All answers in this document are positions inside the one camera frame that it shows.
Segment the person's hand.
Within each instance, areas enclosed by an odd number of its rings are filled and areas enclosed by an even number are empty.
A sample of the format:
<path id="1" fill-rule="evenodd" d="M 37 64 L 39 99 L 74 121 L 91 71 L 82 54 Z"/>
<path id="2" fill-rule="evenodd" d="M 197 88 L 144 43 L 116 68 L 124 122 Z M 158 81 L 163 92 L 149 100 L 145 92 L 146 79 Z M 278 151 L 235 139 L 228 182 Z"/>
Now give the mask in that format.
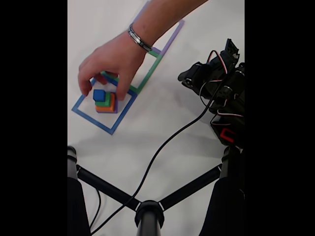
<path id="1" fill-rule="evenodd" d="M 106 79 L 101 75 L 105 71 L 119 78 L 116 94 L 118 100 L 124 100 L 145 55 L 146 51 L 137 46 L 127 32 L 96 48 L 79 66 L 78 84 L 81 93 L 84 96 L 89 94 L 92 89 L 91 78 L 106 84 Z"/>

